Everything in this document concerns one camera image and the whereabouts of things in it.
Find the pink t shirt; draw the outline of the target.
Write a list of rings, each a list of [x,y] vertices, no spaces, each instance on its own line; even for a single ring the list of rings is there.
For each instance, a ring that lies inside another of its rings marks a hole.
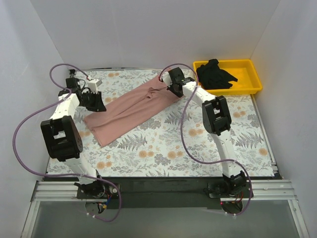
[[[105,112],[86,116],[84,123],[105,147],[178,100],[156,76],[107,104]]]

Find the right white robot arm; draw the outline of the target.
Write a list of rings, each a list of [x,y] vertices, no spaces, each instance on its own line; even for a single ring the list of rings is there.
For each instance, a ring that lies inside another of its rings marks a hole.
[[[168,72],[161,72],[159,80],[167,85],[167,90],[179,98],[188,97],[181,121],[180,136],[187,155],[195,162],[205,165],[222,164],[223,181],[210,189],[213,194],[226,194],[235,197],[242,194],[247,185],[247,172],[236,160],[231,142],[231,115],[224,96],[215,96],[207,92],[198,84],[198,77],[185,77],[182,69],[173,68]],[[202,109],[203,125],[212,136],[216,144],[220,160],[213,162],[200,161],[188,151],[183,135],[183,121],[189,103],[193,101]]]

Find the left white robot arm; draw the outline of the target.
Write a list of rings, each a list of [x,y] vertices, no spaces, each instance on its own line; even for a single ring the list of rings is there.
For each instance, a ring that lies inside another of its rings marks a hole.
[[[49,156],[67,165],[79,179],[75,185],[94,198],[101,198],[106,187],[99,180],[101,176],[97,170],[80,155],[83,142],[73,118],[78,107],[97,113],[106,111],[102,93],[98,90],[101,83],[99,79],[93,79],[87,82],[86,87],[81,87],[78,78],[67,78],[67,88],[58,94],[61,103],[57,105],[49,120],[41,122]]]

